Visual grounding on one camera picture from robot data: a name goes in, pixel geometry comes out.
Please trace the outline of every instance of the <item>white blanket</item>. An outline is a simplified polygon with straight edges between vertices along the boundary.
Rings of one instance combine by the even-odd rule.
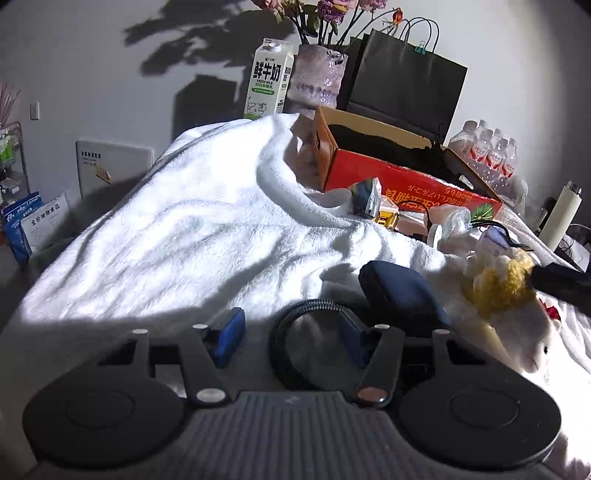
[[[175,333],[241,306],[248,330],[228,380],[279,388],[267,362],[270,320],[301,299],[361,296],[357,275],[370,260],[419,271],[448,311],[462,308],[459,286],[449,281],[456,257],[375,223],[336,217],[306,195],[287,165],[302,158],[292,130],[305,120],[297,120],[280,115],[186,132],[125,203],[42,275],[0,337],[0,453],[18,471],[34,463],[20,428],[31,396],[135,327]],[[564,305],[561,311],[560,372],[537,381],[567,405],[570,452],[554,467],[564,472],[573,455],[586,458],[587,470],[577,471],[585,478],[591,457],[578,442],[591,434],[591,335],[585,317]]]

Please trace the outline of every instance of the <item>white thermos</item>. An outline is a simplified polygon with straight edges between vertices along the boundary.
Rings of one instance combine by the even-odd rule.
[[[548,217],[548,221],[540,232],[540,240],[552,251],[556,250],[560,240],[573,221],[574,215],[579,210],[581,190],[581,187],[571,181],[565,185],[560,197],[558,197],[558,202],[556,202],[552,213]]]

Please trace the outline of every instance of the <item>blue package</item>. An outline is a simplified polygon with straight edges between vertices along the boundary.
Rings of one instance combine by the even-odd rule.
[[[20,267],[26,266],[29,261],[29,249],[21,230],[21,220],[42,206],[43,201],[39,192],[34,192],[22,200],[8,205],[1,212],[4,234],[8,238],[14,258]]]

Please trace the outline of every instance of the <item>vase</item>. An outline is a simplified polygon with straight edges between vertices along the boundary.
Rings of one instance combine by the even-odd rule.
[[[347,55],[320,45],[300,45],[287,98],[290,112],[313,118],[316,107],[336,108]]]

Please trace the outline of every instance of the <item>milk carton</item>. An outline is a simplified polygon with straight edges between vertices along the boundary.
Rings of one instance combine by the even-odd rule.
[[[281,113],[294,64],[289,42],[266,38],[255,53],[244,118],[256,120]]]

